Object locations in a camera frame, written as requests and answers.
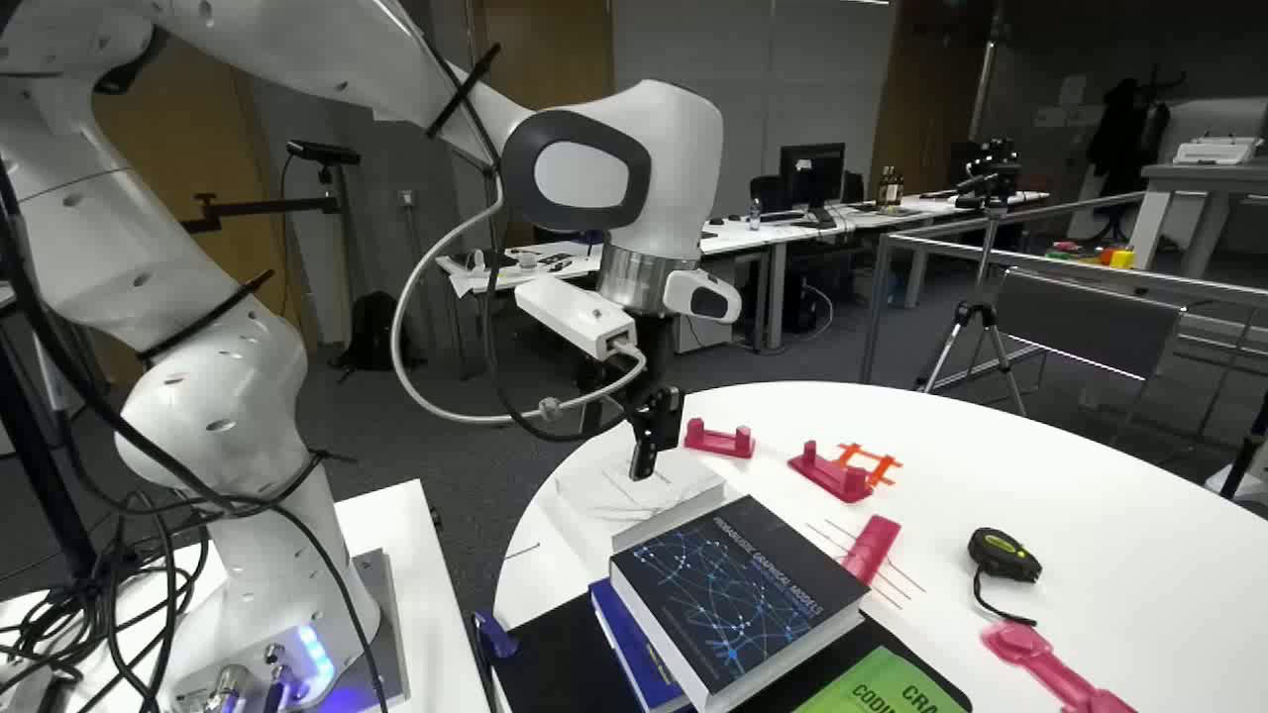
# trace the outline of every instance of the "black cable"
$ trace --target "black cable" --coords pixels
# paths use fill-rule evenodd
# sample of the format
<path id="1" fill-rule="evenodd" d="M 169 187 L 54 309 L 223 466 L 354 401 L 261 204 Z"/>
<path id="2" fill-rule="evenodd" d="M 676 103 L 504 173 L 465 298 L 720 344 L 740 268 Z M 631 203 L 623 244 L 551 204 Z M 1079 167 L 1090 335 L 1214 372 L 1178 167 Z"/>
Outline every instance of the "black cable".
<path id="1" fill-rule="evenodd" d="M 483 124 L 483 115 L 478 115 L 475 103 L 471 103 L 471 91 L 465 91 L 465 78 L 457 78 L 457 71 L 452 71 L 446 58 L 438 57 L 434 41 L 432 41 L 429 31 L 420 31 L 420 37 L 424 37 L 424 47 L 432 53 L 432 58 L 438 64 L 438 71 L 446 74 L 452 91 L 465 100 L 465 111 L 467 111 L 467 119 L 475 124 L 478 142 L 483 142 L 483 152 L 489 152 L 489 160 L 490 160 L 490 170 L 500 173 L 500 170 L 504 170 L 504 156 L 500 156 L 500 145 L 490 142 L 489 124 Z M 489 290 L 483 290 L 483 314 L 478 314 L 478 322 L 483 322 L 483 366 L 489 366 L 489 379 L 490 379 L 500 405 L 508 408 L 508 414 L 510 414 L 524 433 L 530 433 L 533 441 L 547 441 L 547 445 L 582 445 L 582 441 L 596 441 L 596 435 L 618 428 L 618 424 L 625 418 L 625 408 L 618 408 L 618 414 L 613 414 L 611 424 L 582 428 L 582 433 L 574 433 L 574 435 L 568 435 L 568 433 L 543 433 L 539 424 L 530 424 L 530 418 L 516 408 L 510 388 L 508 388 L 504 372 L 500 372 L 500 352 L 495 352 L 495 335 L 490 335 L 490 302 L 495 302 L 500 266 L 504 266 L 504 232 L 495 232 L 490 241 L 495 241 L 495 244 L 490 244 L 490 268 L 489 268 Z"/>
<path id="2" fill-rule="evenodd" d="M 0 684 L 0 696 L 5 696 L 9 690 L 17 690 L 20 682 L 29 682 L 34 671 L 39 671 L 39 667 L 29 667 L 25 673 L 9 677 L 9 682 Z"/>
<path id="3" fill-rule="evenodd" d="M 67 355 L 67 350 L 59 344 L 49 314 L 43 314 L 43 302 L 25 268 L 25 252 L 17 244 L 17 224 L 20 218 L 0 204 L 0 263 L 9 263 L 9 286 L 20 302 L 20 309 L 29 314 L 29 323 L 32 331 L 43 342 L 53 366 L 72 379 L 72 388 L 82 395 L 82 405 L 107 418 L 131 446 L 139 446 L 145 458 L 153 458 L 160 466 L 168 466 L 181 488 L 193 492 L 193 500 L 177 500 L 177 503 L 168 503 L 168 505 L 150 505 L 150 511 L 139 511 L 139 505 L 115 505 L 115 511 L 128 511 L 128 516 L 160 516 L 160 511 L 177 511 L 177 505 L 193 505 L 193 503 L 215 503 L 230 516 L 259 516 L 259 511 L 232 511 L 226 495 L 219 495 L 215 488 L 206 488 L 181 458 L 176 458 L 168 446 L 160 446 L 150 435 L 144 435 L 131 418 L 123 418 L 107 395 L 79 372 L 79 366 Z"/>
<path id="4" fill-rule="evenodd" d="M 370 645 L 370 634 L 366 634 L 366 627 L 359 627 L 359 618 L 358 618 L 358 607 L 354 607 L 354 593 L 350 593 L 350 581 L 339 577 L 339 569 L 335 569 L 335 564 L 327 560 L 327 549 L 319 545 L 319 540 L 290 511 L 290 505 L 283 505 L 283 500 L 285 495 L 294 495 L 301 483 L 304 483 L 304 476 L 308 470 L 316 470 L 316 458 L 283 492 L 283 495 L 275 495 L 275 500 L 248 500 L 248 495 L 219 495 L 215 488 L 206 488 L 181 458 L 176 458 L 168 446 L 160 446 L 153 441 L 145 441 L 139 428 L 131 428 L 131 418 L 123 418 L 109 405 L 107 405 L 107 395 L 79 372 L 79 366 L 62 352 L 62 344 L 59 344 L 59 335 L 53 331 L 53 322 L 49 322 L 49 314 L 43 314 L 43 302 L 39 302 L 39 292 L 34 292 L 34 286 L 32 286 L 32 276 L 29 276 L 29 268 L 25 268 L 25 251 L 17 244 L 17 231 L 20 231 L 20 218 L 17 218 L 17 203 L 13 203 L 13 187 L 5 181 L 0 187 L 5 193 L 5 203 L 0 203 L 0 266 L 9 263 L 13 268 L 9 268 L 9 282 L 13 282 L 13 290 L 17 290 L 17 298 L 20 298 L 20 305 L 25 305 L 25 314 L 29 314 L 29 322 L 32 322 L 32 331 L 43 342 L 43 350 L 49 350 L 49 355 L 53 355 L 53 366 L 72 379 L 72 388 L 82 395 L 82 405 L 100 414 L 100 418 L 107 418 L 131 446 L 139 446 L 144 457 L 150 457 L 160 466 L 168 466 L 181 488 L 191 488 L 193 492 L 193 500 L 177 500 L 177 503 L 168 503 L 168 505 L 131 505 L 128 500 L 115 505 L 115 500 L 107 500 L 117 516 L 153 516 L 153 517 L 161 517 L 168 511 L 177 511 L 177 505 L 206 505 L 206 503 L 215 503 L 223 516 L 232 516 L 232 517 L 247 517 L 247 516 L 261 516 L 261 511 L 277 511 L 283 517 L 290 517 L 304 540 L 308 540 L 308 545 L 319 556 L 319 564 L 323 564 L 323 569 L 327 569 L 327 577 L 335 581 L 335 591 L 339 591 L 339 602 L 345 602 L 345 611 L 350 611 L 350 620 L 354 620 L 354 628 L 358 628 L 358 643 L 359 643 L 359 649 L 366 649 L 366 667 L 370 667 L 370 677 L 374 677 L 374 690 L 375 690 L 375 705 L 382 705 L 382 713 L 388 713 L 388 693 L 386 693 L 386 682 L 382 682 L 382 667 L 375 667 L 375 655 L 374 655 L 374 645 Z M 123 517 L 117 517 L 117 525 L 115 525 L 115 549 L 109 549 L 109 569 L 107 569 L 107 607 L 103 607 L 103 639 L 107 639 L 107 655 L 109 655 L 109 663 L 115 663 L 115 671 L 123 673 L 123 682 L 128 684 L 136 684 L 139 690 L 139 696 L 144 701 L 153 701 L 153 693 L 160 693 L 160 682 L 139 682 L 136 677 L 136 663 L 123 663 L 123 655 L 117 655 L 117 643 L 115 643 L 115 634 L 117 634 L 117 620 L 115 620 L 115 593 L 117 593 L 117 549 L 123 549 Z M 169 639 L 176 639 L 176 611 L 168 607 L 168 627 L 161 627 L 161 634 L 145 645 L 145 649 L 153 649 L 153 645 L 169 645 Z"/>
<path id="5" fill-rule="evenodd" d="M 117 620 L 115 620 L 115 602 L 117 602 L 117 566 L 109 566 L 107 575 L 107 602 L 103 602 L 103 627 L 107 627 L 107 655 L 109 655 L 109 667 L 117 671 L 117 677 L 145 701 L 145 682 L 136 673 L 131 663 L 123 663 L 123 649 L 117 649 Z"/>
<path id="6" fill-rule="evenodd" d="M 429 57 L 432 57 L 432 58 L 438 64 L 438 71 L 446 74 L 452 91 L 465 91 L 465 78 L 446 66 L 446 58 L 438 57 L 434 41 L 432 41 L 429 31 L 420 31 L 420 37 L 424 37 Z M 478 130 L 478 142 L 483 142 L 483 152 L 489 152 L 490 170 L 504 173 L 504 156 L 500 156 L 500 145 L 490 142 L 478 111 L 471 107 L 471 94 L 465 94 L 465 111 L 467 111 L 467 119 L 471 119 L 475 130 Z"/>
<path id="7" fill-rule="evenodd" d="M 161 542 L 161 569 L 168 569 L 168 618 L 161 618 L 161 639 L 160 639 L 160 659 L 153 659 L 153 673 L 150 673 L 150 696 L 144 701 L 145 713 L 160 713 L 160 684 L 168 677 L 168 663 L 169 663 L 169 643 L 176 643 L 176 627 L 177 627 L 177 611 L 176 611 L 176 598 L 177 598 L 177 585 L 176 585 L 176 542 L 169 542 L 169 525 L 161 516 L 153 516 L 160 523 L 160 542 Z"/>
<path id="8" fill-rule="evenodd" d="M 495 302 L 500 266 L 504 266 L 500 256 L 504 256 L 504 236 L 495 232 L 495 256 L 490 256 L 490 268 L 489 268 L 489 290 L 483 290 L 478 323 L 483 323 L 483 366 L 489 366 L 489 379 L 490 379 L 500 405 L 510 412 L 510 418 L 516 418 L 524 433 L 530 433 L 533 441 L 547 441 L 547 445 L 582 445 L 582 441 L 596 441 L 596 435 L 618 428 L 618 424 L 625 418 L 625 408 L 618 408 L 613 418 L 606 418 L 606 424 L 600 424 L 600 428 L 582 428 L 582 433 L 547 433 L 547 428 L 530 424 L 530 418 L 520 412 L 520 405 L 510 401 L 510 388 L 508 388 L 504 372 L 500 372 L 500 367 L 504 367 L 504 366 L 500 366 L 500 344 L 495 344 L 495 335 L 490 335 L 490 302 Z"/>
<path id="9" fill-rule="evenodd" d="M 203 577 L 203 569 L 206 569 L 206 556 L 209 556 L 209 545 L 206 545 L 206 540 L 197 540 L 197 564 L 193 564 L 193 569 L 187 575 L 187 585 L 177 585 L 177 598 L 181 598 L 181 602 L 177 602 L 177 614 L 187 614 L 191 602 L 193 602 L 193 585 L 197 585 L 197 577 Z M 150 607 L 150 611 L 117 620 L 115 628 L 131 628 L 136 620 L 160 614 L 160 607 Z M 128 663 L 128 671 L 136 671 L 144 659 L 150 659 L 150 649 L 153 649 L 160 643 L 161 643 L 161 628 Z M 103 690 L 96 690 L 96 693 L 82 701 L 79 713 L 96 709 L 117 682 L 123 682 L 123 673 L 115 673 Z"/>

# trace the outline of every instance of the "wall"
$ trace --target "wall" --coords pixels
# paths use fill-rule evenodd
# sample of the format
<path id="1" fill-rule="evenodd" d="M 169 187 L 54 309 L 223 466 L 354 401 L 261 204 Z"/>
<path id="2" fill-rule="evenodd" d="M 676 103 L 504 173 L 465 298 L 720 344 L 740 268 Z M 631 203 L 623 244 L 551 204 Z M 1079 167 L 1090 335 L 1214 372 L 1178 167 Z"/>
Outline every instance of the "wall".
<path id="1" fill-rule="evenodd" d="M 725 115 L 717 208 L 747 204 L 747 177 L 786 142 L 848 142 L 869 173 L 890 8 L 850 0 L 613 0 L 613 84 L 667 78 Z"/>
<path id="2" fill-rule="evenodd" d="M 96 115 L 176 218 L 197 218 L 193 193 L 219 193 L 223 203 L 275 193 L 248 78 L 177 41 L 168 41 L 128 94 L 100 94 Z M 238 282 L 275 268 L 259 298 L 304 331 L 301 276 L 285 266 L 277 218 L 232 218 L 219 232 L 193 232 L 193 241 Z M 115 344 L 103 344 L 100 360 L 115 379 L 144 372 Z"/>
<path id="3" fill-rule="evenodd" d="M 415 0 L 408 4 L 444 57 L 467 58 L 471 8 L 467 0 Z M 366 107 L 323 103 L 277 84 L 252 84 L 252 107 L 275 152 L 275 173 L 285 167 L 290 137 L 335 142 L 359 156 L 350 170 L 350 232 L 327 215 L 294 215 L 298 252 L 308 276 L 319 344 L 350 344 L 350 309 L 366 292 L 401 292 L 411 263 L 489 203 L 478 173 L 459 162 L 444 142 L 432 142 L 411 124 L 374 124 Z M 304 199 L 327 187 L 316 181 L 308 162 L 290 162 L 285 193 Z M 434 352 L 434 322 L 444 314 L 438 272 L 420 290 L 411 309 L 411 342 Z"/>
<path id="4" fill-rule="evenodd" d="M 1186 71 L 1173 100 L 1268 94 L 1268 4 L 1193 4 L 1193 0 L 1079 0 L 1006 4 L 987 133 L 1023 145 L 1027 181 L 1045 181 L 1062 199 L 1079 193 L 1087 142 L 1101 94 L 1127 78 Z M 1062 78 L 1087 78 L 1087 124 L 1034 128 L 1042 107 L 1057 107 Z"/>
<path id="5" fill-rule="evenodd" d="M 611 94 L 606 0 L 475 0 L 478 41 L 500 45 L 490 87 L 524 107 Z"/>
<path id="6" fill-rule="evenodd" d="M 971 133 L 992 0 L 894 4 L 873 177 L 894 167 L 903 191 L 939 191 L 951 181 L 951 145 Z"/>

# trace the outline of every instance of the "floor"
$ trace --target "floor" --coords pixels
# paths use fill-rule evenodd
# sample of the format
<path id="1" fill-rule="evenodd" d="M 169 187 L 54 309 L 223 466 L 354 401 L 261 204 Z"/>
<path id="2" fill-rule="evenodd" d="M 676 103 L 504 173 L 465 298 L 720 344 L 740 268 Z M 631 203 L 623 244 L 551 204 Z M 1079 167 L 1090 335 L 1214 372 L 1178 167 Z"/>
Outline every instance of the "floor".
<path id="1" fill-rule="evenodd" d="M 951 305 L 967 298 L 967 272 L 936 272 L 918 309 L 890 309 L 883 322 L 881 379 L 903 384 L 927 367 L 932 350 L 939 344 Z M 668 377 L 696 388 L 747 384 L 747 379 L 854 379 L 862 352 L 862 309 L 861 302 L 840 302 L 827 327 L 787 335 L 776 352 L 710 350 L 676 355 Z M 504 322 L 504 379 L 510 391 L 530 405 L 530 395 L 568 388 L 561 344 L 543 344 L 533 323 Z M 415 372 L 420 388 L 452 408 L 495 408 L 489 372 L 471 366 L 457 367 L 429 366 Z M 1144 391 L 1149 418 L 1132 428 L 1107 428 L 1107 412 L 1129 401 L 1129 388 L 1112 379 L 1087 379 L 1080 367 L 1034 360 L 1023 367 L 1027 395 L 1045 418 L 1079 428 L 1096 441 L 1119 441 L 1144 458 L 1173 466 L 1186 480 L 1202 480 L 1214 466 L 1228 463 L 1231 445 L 1239 445 L 1252 408 L 1265 391 L 1259 379 L 1236 379 L 1224 388 L 1204 441 L 1190 441 L 1193 424 L 1204 414 L 1214 395 L 1214 367 L 1165 366 L 1161 379 Z M 1006 408 L 1006 388 L 981 379 L 951 395 Z M 551 466 L 572 453 L 568 445 L 539 445 L 520 428 L 457 428 L 434 414 L 424 414 L 404 401 L 388 372 L 335 372 L 316 366 L 298 405 L 301 433 L 312 446 L 331 453 L 327 463 L 331 492 L 358 495 L 401 480 L 420 480 L 434 505 L 438 542 L 459 585 L 459 602 L 483 602 L 495 581 L 500 556 L 510 540 L 510 525 L 533 488 Z M 96 418 L 79 418 L 79 445 L 87 463 L 107 488 L 128 488 L 131 476 L 117 466 L 109 441 Z M 103 505 L 82 500 L 82 517 L 107 533 L 109 517 Z M 54 545 L 32 495 L 20 483 L 13 458 L 0 458 L 0 593 L 29 591 L 54 575 Z"/>

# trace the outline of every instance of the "computer monitor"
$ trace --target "computer monitor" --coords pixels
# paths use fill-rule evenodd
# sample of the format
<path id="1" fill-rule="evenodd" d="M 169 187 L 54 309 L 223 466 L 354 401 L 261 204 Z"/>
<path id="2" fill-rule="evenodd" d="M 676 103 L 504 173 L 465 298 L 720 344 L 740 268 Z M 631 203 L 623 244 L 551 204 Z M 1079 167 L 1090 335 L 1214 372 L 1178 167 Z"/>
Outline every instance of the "computer monitor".
<path id="1" fill-rule="evenodd" d="M 794 204 L 835 203 L 843 191 L 843 142 L 779 145 L 779 177 Z"/>

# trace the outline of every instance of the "white platform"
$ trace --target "white platform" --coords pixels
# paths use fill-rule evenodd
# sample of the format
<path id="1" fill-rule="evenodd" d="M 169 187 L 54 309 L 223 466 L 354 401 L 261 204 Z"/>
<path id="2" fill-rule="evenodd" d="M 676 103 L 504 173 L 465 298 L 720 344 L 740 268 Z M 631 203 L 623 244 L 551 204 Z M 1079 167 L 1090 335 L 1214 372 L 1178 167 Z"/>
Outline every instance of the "white platform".
<path id="1" fill-rule="evenodd" d="M 1214 492 L 1045 424 L 894 388 L 717 388 L 691 395 L 687 414 L 747 424 L 758 458 L 693 457 L 696 466 L 725 476 L 732 495 L 754 492 L 831 560 L 869 516 L 903 523 L 862 611 L 967 690 L 976 713 L 1062 709 L 980 645 L 993 618 L 971 598 L 976 525 L 1004 525 L 1042 560 L 1039 585 L 992 585 L 992 598 L 1034 614 L 1095 684 L 1140 713 L 1265 713 L 1268 523 Z M 589 441 L 557 476 L 602 470 L 623 441 Z M 823 453 L 861 441 L 903 466 L 890 488 L 843 505 L 786 466 L 804 441 Z M 508 545 L 495 618 L 520 627 L 582 593 L 606 569 L 582 542 L 631 517 L 568 511 L 547 480 Z"/>
<path id="2" fill-rule="evenodd" d="M 386 549 L 395 585 L 395 639 L 404 649 L 408 696 L 395 696 L 391 713 L 489 713 L 489 696 L 478 684 L 478 671 L 471 659 L 471 643 L 465 628 L 459 602 L 452 593 L 452 577 L 438 556 L 438 540 L 432 525 L 429 495 L 420 483 L 386 488 L 359 500 L 335 503 L 335 517 L 350 533 L 350 549 Z M 193 591 L 193 602 L 206 598 L 223 581 L 219 560 L 206 564 L 206 575 Z M 0 607 L 0 620 L 17 620 L 39 593 L 13 598 Z M 139 577 L 123 602 L 117 618 L 131 618 L 145 607 L 161 602 L 161 577 Z M 123 655 L 139 649 L 161 618 L 136 627 L 123 634 Z M 67 709 L 79 709 L 115 667 L 100 649 L 82 667 L 82 684 L 72 693 Z M 100 705 L 103 713 L 136 713 L 139 696 L 128 684 Z"/>

